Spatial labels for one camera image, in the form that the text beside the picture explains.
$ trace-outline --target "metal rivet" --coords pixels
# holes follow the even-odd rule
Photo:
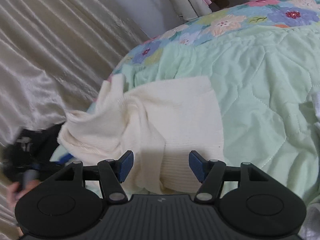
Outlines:
[[[196,196],[197,199],[201,200],[201,201],[208,201],[210,199],[212,199],[212,195],[209,193],[199,193]]]
[[[125,195],[123,195],[122,193],[120,192],[115,192],[115,193],[111,193],[109,195],[109,198],[113,201],[120,201],[120,200],[123,200],[125,198]]]

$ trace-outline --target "white garment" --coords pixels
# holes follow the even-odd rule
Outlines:
[[[212,13],[204,0],[170,0],[178,15],[185,21],[194,20],[200,16]]]
[[[122,74],[105,81],[95,113],[67,113],[59,141],[85,165],[132,150],[134,165],[122,184],[126,193],[142,188],[158,194],[196,192],[200,183],[189,168],[189,152],[224,160],[222,120],[208,77],[123,90]]]

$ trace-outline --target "bed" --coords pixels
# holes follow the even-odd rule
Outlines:
[[[209,76],[227,164],[252,162],[308,204],[319,190],[311,102],[320,90],[319,15],[320,0],[250,1],[145,42],[112,75],[123,73],[128,90],[156,80]]]

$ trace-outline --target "gray fabric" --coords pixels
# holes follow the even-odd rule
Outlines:
[[[85,110],[148,37],[113,0],[0,0],[0,144]],[[0,240],[16,239],[0,174]]]
[[[307,216],[299,235],[304,240],[320,239],[320,203],[313,203],[308,206]]]

